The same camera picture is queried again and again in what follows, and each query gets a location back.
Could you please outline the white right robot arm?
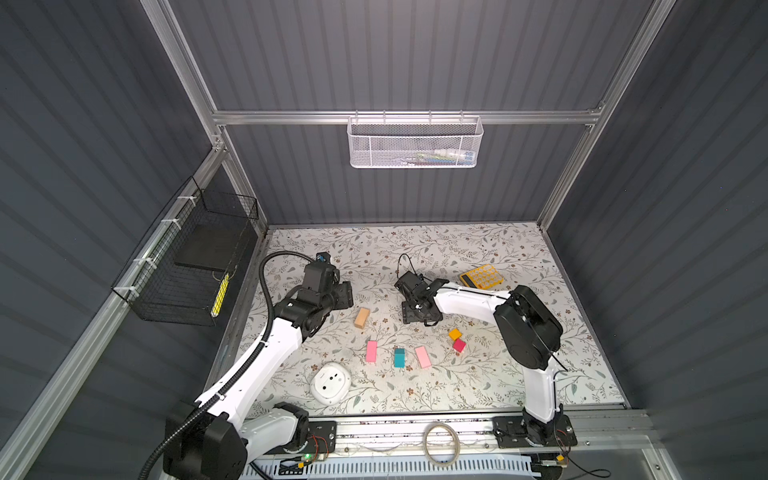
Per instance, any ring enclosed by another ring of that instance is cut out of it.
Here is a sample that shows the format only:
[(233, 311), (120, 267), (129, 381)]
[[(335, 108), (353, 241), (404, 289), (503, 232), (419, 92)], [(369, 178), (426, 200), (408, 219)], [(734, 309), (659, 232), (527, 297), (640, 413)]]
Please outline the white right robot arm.
[(403, 296), (403, 322), (437, 325), (443, 316), (462, 315), (496, 326), (512, 359), (521, 366), (525, 400), (522, 413), (492, 419), (501, 448), (552, 447), (578, 444), (556, 392), (556, 376), (566, 368), (556, 358), (564, 329), (540, 298), (525, 285), (490, 291), (429, 280), (405, 272), (395, 282)]

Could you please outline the arched natural wood block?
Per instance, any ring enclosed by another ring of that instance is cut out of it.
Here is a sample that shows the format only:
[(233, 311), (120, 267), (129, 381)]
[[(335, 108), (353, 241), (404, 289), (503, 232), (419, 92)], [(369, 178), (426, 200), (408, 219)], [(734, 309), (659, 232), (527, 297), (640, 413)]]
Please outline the arched natural wood block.
[(370, 316), (370, 310), (367, 308), (361, 308), (354, 320), (353, 325), (358, 329), (363, 329)]

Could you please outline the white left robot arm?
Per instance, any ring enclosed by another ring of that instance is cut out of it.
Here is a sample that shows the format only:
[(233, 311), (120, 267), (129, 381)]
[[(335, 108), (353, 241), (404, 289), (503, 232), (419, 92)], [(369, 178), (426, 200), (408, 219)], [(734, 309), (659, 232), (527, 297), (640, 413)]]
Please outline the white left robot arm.
[(288, 357), (313, 337), (334, 311), (353, 306), (350, 282), (327, 252), (306, 256), (304, 278), (278, 303), (262, 290), (267, 320), (261, 336), (231, 367), (191, 403), (168, 415), (165, 437), (140, 471), (145, 479), (155, 463), (175, 479), (237, 479), (270, 450), (301, 448), (308, 415), (285, 402), (252, 420), (246, 418), (258, 395)]

